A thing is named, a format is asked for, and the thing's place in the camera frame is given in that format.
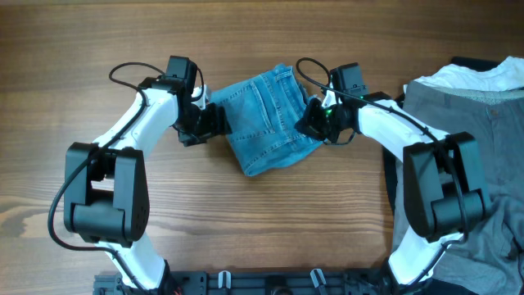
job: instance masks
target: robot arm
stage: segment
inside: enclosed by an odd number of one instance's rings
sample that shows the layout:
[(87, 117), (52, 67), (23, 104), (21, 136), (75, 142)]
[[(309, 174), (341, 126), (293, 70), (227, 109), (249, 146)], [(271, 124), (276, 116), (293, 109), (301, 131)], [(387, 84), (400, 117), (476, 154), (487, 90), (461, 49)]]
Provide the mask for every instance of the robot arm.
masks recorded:
[[(298, 63), (297, 70), (303, 75)], [(436, 264), (433, 262), (440, 260), (443, 248), (449, 247), (449, 241), (463, 236), (461, 214), (471, 227), (489, 215), (490, 198), (478, 145), (470, 134), (448, 134), (424, 124), (400, 109), (384, 93), (369, 94), (356, 63), (340, 66), (329, 75), (331, 83), (329, 88), (324, 87), (323, 102), (316, 98), (309, 101), (296, 128), (312, 138), (332, 143), (338, 140), (342, 130), (353, 129), (357, 134), (377, 140), (404, 163), (404, 196), (397, 197), (404, 198), (410, 226), (383, 266), (384, 275), (389, 277), (389, 285), (384, 287), (386, 292), (397, 293), (402, 285), (432, 276)], [(452, 158), (464, 212), (460, 209), (458, 193), (449, 189), (453, 181), (442, 177), (451, 172), (438, 148), (445, 149)]]
[[(122, 288), (130, 293), (138, 288), (154, 294), (179, 293), (167, 261), (156, 253), (145, 233), (150, 208), (144, 160), (172, 126), (184, 146), (230, 132), (224, 109), (207, 103), (207, 86), (192, 89), (196, 68), (187, 58), (171, 57), (165, 75), (146, 78), (138, 86), (145, 99), (137, 93), (133, 105), (109, 131), (93, 143), (74, 143), (66, 154), (67, 177), (79, 163), (109, 143), (146, 103), (120, 139), (75, 178), (64, 197), (66, 228), (85, 242), (118, 253), (120, 260), (107, 254), (122, 274)], [(91, 185), (105, 178), (114, 179), (113, 191)], [(126, 275), (122, 263), (133, 278)]]

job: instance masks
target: wood grain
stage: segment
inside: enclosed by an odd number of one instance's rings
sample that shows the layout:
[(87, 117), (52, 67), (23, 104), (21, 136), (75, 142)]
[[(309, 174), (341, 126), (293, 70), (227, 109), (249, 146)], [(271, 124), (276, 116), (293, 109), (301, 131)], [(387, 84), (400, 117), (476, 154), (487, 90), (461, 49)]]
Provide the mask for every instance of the wood grain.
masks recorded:
[[(187, 56), (220, 89), (303, 56), (328, 68), (358, 61), (372, 90), (395, 96), (454, 55), (524, 54), (522, 2), (101, 2), (0, 7), (0, 294), (88, 294), (94, 275), (115, 271), (101, 253), (54, 245), (45, 223), (66, 149), (104, 133), (132, 101), (107, 79), (116, 64)], [(184, 148), (170, 131), (147, 178), (147, 232), (172, 270), (368, 267), (390, 251), (381, 149), (367, 138), (247, 178), (224, 138)], [(81, 243), (61, 207), (56, 226)]]

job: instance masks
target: blue denim fabric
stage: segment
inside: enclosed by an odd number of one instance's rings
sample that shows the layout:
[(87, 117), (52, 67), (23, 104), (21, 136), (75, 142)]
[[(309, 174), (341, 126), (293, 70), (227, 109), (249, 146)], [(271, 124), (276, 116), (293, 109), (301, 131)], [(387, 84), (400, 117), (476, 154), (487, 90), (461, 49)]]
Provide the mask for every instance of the blue denim fabric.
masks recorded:
[(322, 143), (295, 129), (304, 98), (292, 66), (283, 64), (213, 93), (211, 102), (226, 111), (232, 129), (227, 138), (245, 175), (293, 165)]

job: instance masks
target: black mount base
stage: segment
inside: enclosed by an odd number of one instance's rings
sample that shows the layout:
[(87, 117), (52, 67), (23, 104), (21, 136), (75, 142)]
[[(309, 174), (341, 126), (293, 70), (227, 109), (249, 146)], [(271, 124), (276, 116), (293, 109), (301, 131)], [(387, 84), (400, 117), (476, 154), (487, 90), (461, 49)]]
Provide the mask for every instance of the black mount base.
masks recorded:
[[(179, 272), (171, 275), (181, 284), (184, 295), (316, 295), (309, 272), (231, 273), (231, 288), (219, 288), (219, 274), (202, 271)], [(339, 272), (323, 272), (326, 279), (325, 292), (329, 295), (378, 295), (375, 279), (379, 269), (353, 269)], [(96, 275), (93, 295), (124, 295), (121, 275)], [(286, 287), (289, 292), (275, 292)]]

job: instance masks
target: jeans back pocket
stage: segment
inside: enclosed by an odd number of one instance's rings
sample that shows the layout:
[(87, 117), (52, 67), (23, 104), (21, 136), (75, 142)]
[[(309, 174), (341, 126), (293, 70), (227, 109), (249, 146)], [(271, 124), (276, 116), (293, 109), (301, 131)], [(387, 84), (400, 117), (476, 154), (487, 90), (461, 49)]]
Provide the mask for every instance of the jeans back pocket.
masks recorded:
[(220, 91), (219, 96), (225, 94), (225, 98), (219, 99), (217, 104), (224, 107), (231, 126), (232, 133), (228, 135), (230, 143), (275, 133), (264, 99), (253, 79), (246, 81), (234, 93), (227, 91), (227, 88)]

